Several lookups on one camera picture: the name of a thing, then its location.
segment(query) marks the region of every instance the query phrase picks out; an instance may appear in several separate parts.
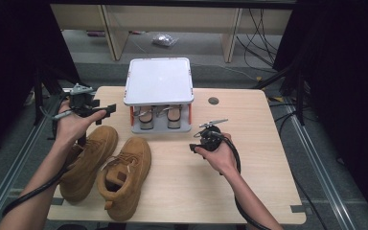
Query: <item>table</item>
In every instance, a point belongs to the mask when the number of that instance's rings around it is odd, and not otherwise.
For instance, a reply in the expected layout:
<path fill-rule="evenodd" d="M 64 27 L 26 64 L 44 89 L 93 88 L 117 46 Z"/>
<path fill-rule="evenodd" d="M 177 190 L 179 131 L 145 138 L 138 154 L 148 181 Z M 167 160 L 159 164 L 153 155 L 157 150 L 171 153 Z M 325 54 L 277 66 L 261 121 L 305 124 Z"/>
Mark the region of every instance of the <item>table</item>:
<path fill-rule="evenodd" d="M 301 206 L 265 94 L 261 90 L 195 88 L 192 129 L 183 133 L 133 134 L 129 107 L 124 105 L 125 88 L 100 87 L 96 99 L 101 106 L 117 104 L 117 111 L 103 120 L 119 133 L 118 154 L 133 135 L 149 142 L 152 164 L 142 187 L 134 222 L 245 223 L 239 214 L 231 187 L 207 161 L 189 149 L 199 143 L 194 134 L 198 125 L 222 118 L 218 127 L 231 133 L 241 158 L 241 174 L 267 209 L 282 224 L 302 224 L 305 213 L 293 213 Z M 219 100 L 208 103 L 211 97 Z M 96 128 L 91 126 L 87 133 Z M 61 198 L 57 188 L 55 197 Z M 48 219 L 113 221 L 104 209 L 96 184 L 89 196 L 77 205 L 64 200 L 52 205 Z"/>

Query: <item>brown shoe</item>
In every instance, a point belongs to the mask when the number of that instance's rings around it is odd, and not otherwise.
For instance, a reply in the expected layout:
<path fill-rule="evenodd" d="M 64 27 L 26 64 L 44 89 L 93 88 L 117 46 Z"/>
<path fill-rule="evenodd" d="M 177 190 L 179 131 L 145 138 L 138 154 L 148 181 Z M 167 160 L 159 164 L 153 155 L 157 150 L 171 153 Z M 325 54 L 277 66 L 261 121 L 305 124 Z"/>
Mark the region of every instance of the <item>brown shoe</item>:
<path fill-rule="evenodd" d="M 59 180 L 61 195 L 69 202 L 79 202 L 91 192 L 98 168 L 112 155 L 118 143 L 118 133 L 111 126 L 99 126 L 86 138 L 83 147 L 74 146 L 67 161 L 76 158 Z"/>
<path fill-rule="evenodd" d="M 150 165 L 149 144 L 140 137 L 129 138 L 119 155 L 106 160 L 98 173 L 97 185 L 105 199 L 105 209 L 112 219 L 124 221 L 136 212 Z"/>

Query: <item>forearm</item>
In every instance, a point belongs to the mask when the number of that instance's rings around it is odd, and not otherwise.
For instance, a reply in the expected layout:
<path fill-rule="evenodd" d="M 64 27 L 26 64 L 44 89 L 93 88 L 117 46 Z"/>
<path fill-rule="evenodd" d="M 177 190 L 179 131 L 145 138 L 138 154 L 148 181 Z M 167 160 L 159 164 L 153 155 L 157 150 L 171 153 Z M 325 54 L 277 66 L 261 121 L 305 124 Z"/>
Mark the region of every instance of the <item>forearm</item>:
<path fill-rule="evenodd" d="M 23 196 L 52 179 L 62 168 L 72 143 L 55 141 L 20 196 Z M 47 190 L 21 203 L 5 215 L 0 229 L 43 229 L 57 183 Z"/>
<path fill-rule="evenodd" d="M 224 176 L 247 215 L 267 228 L 283 229 L 236 170 L 227 172 Z"/>

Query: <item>human hand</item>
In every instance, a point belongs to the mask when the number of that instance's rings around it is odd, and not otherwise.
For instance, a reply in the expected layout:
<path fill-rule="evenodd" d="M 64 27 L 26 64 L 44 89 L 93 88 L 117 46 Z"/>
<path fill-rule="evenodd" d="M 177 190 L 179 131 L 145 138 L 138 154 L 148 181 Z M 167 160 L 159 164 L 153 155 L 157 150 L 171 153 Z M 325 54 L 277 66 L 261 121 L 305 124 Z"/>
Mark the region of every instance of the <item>human hand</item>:
<path fill-rule="evenodd" d="M 64 112 L 70 109 L 70 102 L 65 101 L 61 104 L 58 113 Z M 100 110 L 95 112 L 89 117 L 82 118 L 75 113 L 61 118 L 57 122 L 57 139 L 65 141 L 66 143 L 75 143 L 79 138 L 81 138 L 88 127 L 106 114 L 105 110 Z"/>
<path fill-rule="evenodd" d="M 222 132 L 222 135 L 232 141 L 229 133 Z M 202 155 L 214 170 L 223 175 L 237 170 L 234 154 L 224 141 L 214 151 L 208 151 L 201 147 L 195 147 L 195 151 Z"/>

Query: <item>white lid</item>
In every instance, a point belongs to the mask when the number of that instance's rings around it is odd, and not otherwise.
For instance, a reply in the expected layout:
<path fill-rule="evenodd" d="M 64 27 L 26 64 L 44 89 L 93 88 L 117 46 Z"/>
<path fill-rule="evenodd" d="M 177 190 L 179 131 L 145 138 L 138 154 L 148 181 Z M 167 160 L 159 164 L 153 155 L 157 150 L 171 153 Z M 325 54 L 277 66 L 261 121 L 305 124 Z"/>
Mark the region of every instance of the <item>white lid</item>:
<path fill-rule="evenodd" d="M 189 104 L 193 100 L 187 58 L 139 58 L 130 62 L 124 97 L 126 105 Z"/>

